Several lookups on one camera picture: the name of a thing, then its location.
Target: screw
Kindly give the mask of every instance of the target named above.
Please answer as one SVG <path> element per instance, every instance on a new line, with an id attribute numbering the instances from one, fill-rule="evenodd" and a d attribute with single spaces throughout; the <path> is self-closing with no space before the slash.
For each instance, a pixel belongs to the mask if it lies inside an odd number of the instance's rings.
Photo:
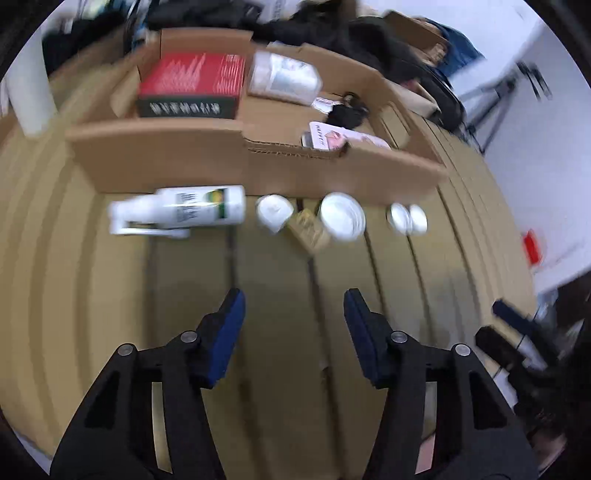
<path id="1" fill-rule="evenodd" d="M 197 340 L 197 333 L 192 330 L 188 330 L 186 332 L 183 332 L 183 333 L 181 333 L 181 340 L 184 343 L 192 343 L 195 340 Z"/>
<path id="2" fill-rule="evenodd" d="M 130 343 L 125 343 L 117 349 L 117 353 L 120 354 L 121 356 L 128 356 L 133 351 L 134 351 L 134 346 L 131 345 Z"/>
<path id="3" fill-rule="evenodd" d="M 456 353 L 460 356 L 468 356 L 470 355 L 471 351 L 472 350 L 470 350 L 470 347 L 464 345 L 463 343 L 459 343 L 458 345 L 456 345 Z"/>
<path id="4" fill-rule="evenodd" d="M 394 343 L 405 343 L 408 340 L 408 336 L 406 333 L 397 330 L 396 332 L 392 332 L 390 338 Z"/>

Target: white wall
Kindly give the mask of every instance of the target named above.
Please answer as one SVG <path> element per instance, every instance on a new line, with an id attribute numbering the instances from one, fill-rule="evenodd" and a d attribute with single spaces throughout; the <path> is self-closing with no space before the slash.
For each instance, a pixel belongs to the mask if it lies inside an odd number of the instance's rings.
<path id="1" fill-rule="evenodd" d="M 60 3 L 60 5 L 58 5 L 41 24 L 41 31 L 45 34 L 45 32 L 54 28 L 54 24 L 59 22 L 59 18 L 75 17 L 77 11 L 78 0 L 63 0 L 63 2 Z"/>
<path id="2" fill-rule="evenodd" d="M 548 27 L 524 60 L 553 99 L 537 102 L 523 80 L 486 162 L 520 230 L 533 229 L 545 250 L 533 270 L 540 293 L 591 268 L 591 89 Z"/>

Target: metal stand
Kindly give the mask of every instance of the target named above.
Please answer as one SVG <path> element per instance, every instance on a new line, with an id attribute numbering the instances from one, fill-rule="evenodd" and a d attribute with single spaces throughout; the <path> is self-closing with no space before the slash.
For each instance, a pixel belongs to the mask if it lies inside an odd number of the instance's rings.
<path id="1" fill-rule="evenodd" d="M 509 111 L 513 97 L 515 96 L 517 84 L 522 77 L 529 79 L 531 87 L 534 90 L 535 97 L 538 99 L 538 101 L 541 100 L 541 96 L 535 86 L 534 80 L 540 85 L 540 89 L 546 98 L 552 97 L 552 93 L 550 92 L 550 89 L 548 88 L 548 85 L 546 84 L 538 68 L 533 64 L 528 66 L 523 62 L 518 62 L 517 70 L 511 72 L 499 82 L 479 87 L 460 97 L 460 100 L 465 102 L 466 100 L 476 96 L 485 95 L 492 92 L 496 93 L 496 98 L 487 103 L 482 109 L 480 109 L 480 111 L 470 122 L 466 123 L 464 127 L 461 128 L 461 131 L 463 131 L 463 140 L 472 140 L 482 155 L 486 153 L 486 150 L 499 131 L 499 128 L 501 127 L 501 124 L 503 123 L 503 120 Z M 497 109 L 499 109 L 499 114 L 496 117 L 491 132 L 486 137 L 484 143 L 481 145 L 476 139 L 478 129 Z"/>

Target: cardboard table surface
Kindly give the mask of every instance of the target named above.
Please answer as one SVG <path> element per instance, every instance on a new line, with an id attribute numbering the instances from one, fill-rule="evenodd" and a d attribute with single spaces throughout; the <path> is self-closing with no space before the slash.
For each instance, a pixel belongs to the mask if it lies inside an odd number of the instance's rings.
<path id="1" fill-rule="evenodd" d="M 47 454 L 120 344 L 149 348 L 195 328 L 234 282 L 247 316 L 226 378 L 204 392 L 230 480 L 362 475 L 385 393 L 362 376 L 343 320 L 347 288 L 442 348 L 473 344 L 498 297 L 534 313 L 519 233 L 485 163 L 422 119 L 450 170 L 421 202 L 424 236 L 396 236 L 383 206 L 363 205 L 365 237 L 332 243 L 312 262 L 287 233 L 256 225 L 251 197 L 235 228 L 195 229 L 185 241 L 110 235 L 106 208 L 122 196 L 96 194 L 64 131 L 111 73 L 81 76 L 37 140 L 10 119 L 0 125 L 9 130 L 0 145 L 0 406 Z M 434 405 L 428 390 L 426 433 Z M 154 412 L 166 465 L 156 389 Z"/>

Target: red object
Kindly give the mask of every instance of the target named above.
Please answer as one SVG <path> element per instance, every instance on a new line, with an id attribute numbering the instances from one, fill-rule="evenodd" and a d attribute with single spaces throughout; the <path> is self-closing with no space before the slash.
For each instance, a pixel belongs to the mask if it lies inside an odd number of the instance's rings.
<path id="1" fill-rule="evenodd" d="M 234 118 L 244 66 L 244 57 L 233 54 L 165 55 L 141 83 L 139 114 Z"/>
<path id="2" fill-rule="evenodd" d="M 540 250 L 538 239 L 535 237 L 534 231 L 528 230 L 528 232 L 523 235 L 522 238 L 525 253 L 528 260 L 530 261 L 530 267 L 538 265 L 542 261 L 542 252 Z"/>

